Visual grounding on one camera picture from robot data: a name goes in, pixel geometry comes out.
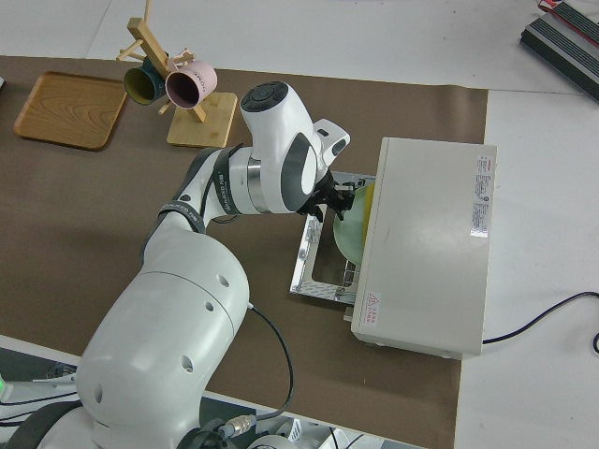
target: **pink mug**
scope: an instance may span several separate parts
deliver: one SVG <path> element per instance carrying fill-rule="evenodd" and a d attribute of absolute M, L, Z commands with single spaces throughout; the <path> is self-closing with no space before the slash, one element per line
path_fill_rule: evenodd
<path fill-rule="evenodd" d="M 178 66 L 168 60 L 168 68 L 167 95 L 179 108 L 193 109 L 216 88 L 216 72 L 204 61 Z"/>

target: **wooden tray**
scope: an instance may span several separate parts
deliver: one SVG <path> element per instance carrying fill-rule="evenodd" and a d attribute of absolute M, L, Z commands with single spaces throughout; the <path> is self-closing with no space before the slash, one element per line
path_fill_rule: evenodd
<path fill-rule="evenodd" d="M 46 72 L 37 78 L 14 131 L 22 138 L 99 151 L 125 99 L 119 80 Z"/>

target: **brown table covering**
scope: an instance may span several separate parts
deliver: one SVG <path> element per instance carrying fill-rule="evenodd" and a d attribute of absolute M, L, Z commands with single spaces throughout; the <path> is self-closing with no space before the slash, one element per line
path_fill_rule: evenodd
<path fill-rule="evenodd" d="M 139 250 L 198 149 L 172 147 L 171 113 L 128 101 L 102 152 L 24 140 L 12 126 L 47 70 L 121 79 L 130 64 L 0 56 L 0 334 L 80 355 L 139 270 Z M 487 91 L 218 70 L 219 92 L 241 99 L 284 80 L 313 120 L 351 135 L 334 170 L 374 174 L 382 137 L 482 143 Z M 251 144 L 239 112 L 229 144 Z M 296 367 L 291 412 L 386 438 L 453 447 L 460 362 L 367 346 L 344 305 L 288 292 L 304 217 L 244 216 L 212 234 L 239 257 L 251 300 L 282 330 Z M 248 314 L 210 391 L 278 407 L 285 358 L 268 327 Z"/>

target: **white sticker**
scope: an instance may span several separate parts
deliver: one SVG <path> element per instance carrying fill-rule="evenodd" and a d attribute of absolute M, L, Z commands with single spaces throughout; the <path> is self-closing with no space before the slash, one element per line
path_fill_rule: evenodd
<path fill-rule="evenodd" d="M 475 166 L 475 191 L 470 235 L 489 237 L 489 204 L 493 195 L 493 160 L 490 156 L 478 156 Z"/>
<path fill-rule="evenodd" d="M 364 313 L 362 313 L 362 324 L 365 326 L 376 326 L 378 321 L 378 310 L 381 306 L 381 294 L 366 292 L 364 294 Z"/>

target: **mug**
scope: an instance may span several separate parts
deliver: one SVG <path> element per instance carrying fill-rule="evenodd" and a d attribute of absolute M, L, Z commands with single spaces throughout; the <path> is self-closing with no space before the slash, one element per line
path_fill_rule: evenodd
<path fill-rule="evenodd" d="M 216 88 L 216 72 L 204 61 L 177 66 L 169 59 L 168 68 L 167 95 L 179 108 L 193 109 Z"/>
<path fill-rule="evenodd" d="M 165 81 L 149 58 L 141 67 L 130 68 L 124 74 L 124 89 L 134 101 L 150 105 L 166 93 Z"/>

